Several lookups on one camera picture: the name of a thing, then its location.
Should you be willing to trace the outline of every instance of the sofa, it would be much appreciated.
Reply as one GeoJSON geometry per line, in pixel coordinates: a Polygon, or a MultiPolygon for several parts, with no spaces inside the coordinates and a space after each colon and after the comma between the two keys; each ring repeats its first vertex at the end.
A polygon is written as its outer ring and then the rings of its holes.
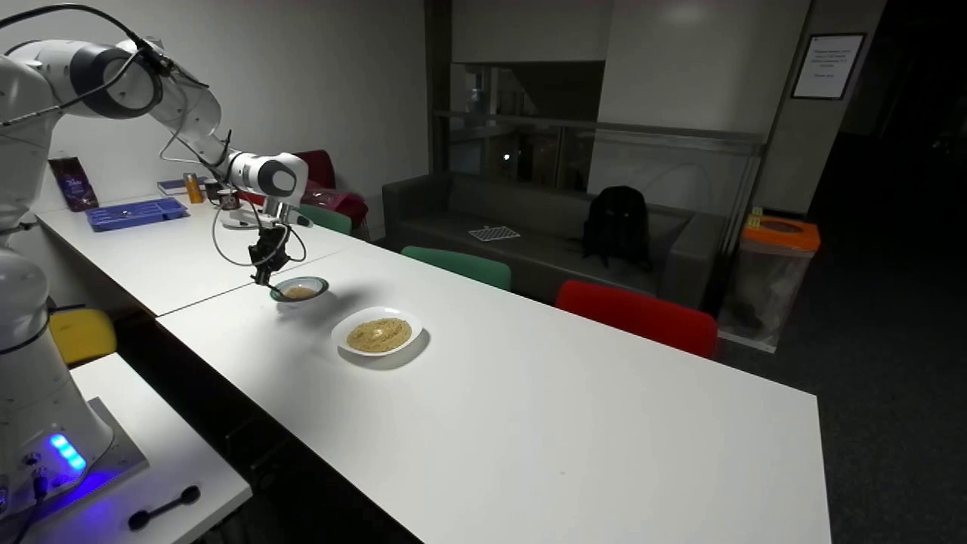
{"type": "Polygon", "coordinates": [[[564,279],[643,291],[701,309],[714,279],[724,216],[649,205],[649,261],[587,257],[580,249],[592,196],[472,175],[420,175],[385,184],[388,246],[472,250],[514,269],[514,291],[552,300],[564,279]],[[467,231],[510,226],[519,240],[476,242],[467,231]]]}

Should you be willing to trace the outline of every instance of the backpack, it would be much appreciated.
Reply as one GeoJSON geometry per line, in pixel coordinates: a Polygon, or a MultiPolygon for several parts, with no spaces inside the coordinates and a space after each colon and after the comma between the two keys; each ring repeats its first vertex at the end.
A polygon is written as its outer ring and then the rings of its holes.
{"type": "Polygon", "coordinates": [[[645,203],[634,186],[604,186],[583,219],[583,257],[598,255],[649,269],[645,203]]]}

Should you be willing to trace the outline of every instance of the white robotic arm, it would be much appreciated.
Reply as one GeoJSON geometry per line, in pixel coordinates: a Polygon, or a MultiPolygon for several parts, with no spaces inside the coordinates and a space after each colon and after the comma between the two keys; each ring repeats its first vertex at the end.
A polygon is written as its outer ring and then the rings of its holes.
{"type": "Polygon", "coordinates": [[[52,129],[62,116],[154,116],[219,184],[265,192],[271,223],[251,249],[259,284],[287,263],[278,250],[287,205],[301,198],[309,175],[292,154],[230,150],[215,133],[219,106],[208,84],[133,34],[112,47],[41,39],[0,57],[0,525],[41,496],[73,490],[112,445],[112,429],[85,406],[46,331],[41,273],[6,249],[39,192],[52,129]]]}

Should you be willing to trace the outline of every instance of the electronic device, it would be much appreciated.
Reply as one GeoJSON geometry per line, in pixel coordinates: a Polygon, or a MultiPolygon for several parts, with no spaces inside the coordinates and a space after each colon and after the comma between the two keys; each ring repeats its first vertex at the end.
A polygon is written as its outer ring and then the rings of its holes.
{"type": "Polygon", "coordinates": [[[96,208],[96,192],[78,157],[48,161],[69,211],[96,208]]]}

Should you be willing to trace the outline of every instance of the blue light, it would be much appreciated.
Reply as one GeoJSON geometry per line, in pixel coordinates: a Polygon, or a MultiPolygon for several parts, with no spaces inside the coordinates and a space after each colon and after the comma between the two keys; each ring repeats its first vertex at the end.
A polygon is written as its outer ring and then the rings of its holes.
{"type": "Polygon", "coordinates": [[[73,470],[85,470],[85,468],[87,468],[85,457],[81,457],[62,436],[52,436],[52,448],[60,453],[60,460],[62,460],[73,470]]]}

